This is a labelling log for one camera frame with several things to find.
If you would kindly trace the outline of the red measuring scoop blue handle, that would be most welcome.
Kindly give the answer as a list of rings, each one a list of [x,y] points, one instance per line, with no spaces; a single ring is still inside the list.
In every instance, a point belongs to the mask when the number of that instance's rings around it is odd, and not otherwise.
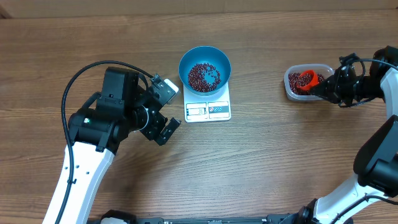
[[[319,84],[318,75],[314,70],[306,70],[298,76],[296,87],[300,91],[310,91],[311,88]]]

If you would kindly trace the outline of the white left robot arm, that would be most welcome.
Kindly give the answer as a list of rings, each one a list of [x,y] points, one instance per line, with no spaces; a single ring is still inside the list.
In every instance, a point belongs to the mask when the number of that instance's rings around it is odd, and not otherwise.
[[[178,92],[173,82],[159,75],[146,80],[137,70],[108,67],[102,90],[63,121],[63,169],[44,223],[86,223],[120,143],[139,131],[162,146],[180,126],[179,120],[160,113]]]

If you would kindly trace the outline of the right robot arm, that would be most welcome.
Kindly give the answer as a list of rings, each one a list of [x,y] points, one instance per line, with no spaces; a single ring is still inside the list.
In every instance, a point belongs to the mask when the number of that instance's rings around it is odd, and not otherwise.
[[[372,58],[355,53],[340,57],[340,66],[308,92],[341,108],[381,98],[386,122],[360,148],[354,174],[327,196],[314,199],[282,223],[352,223],[372,203],[395,205],[397,196],[397,49],[386,46]]]

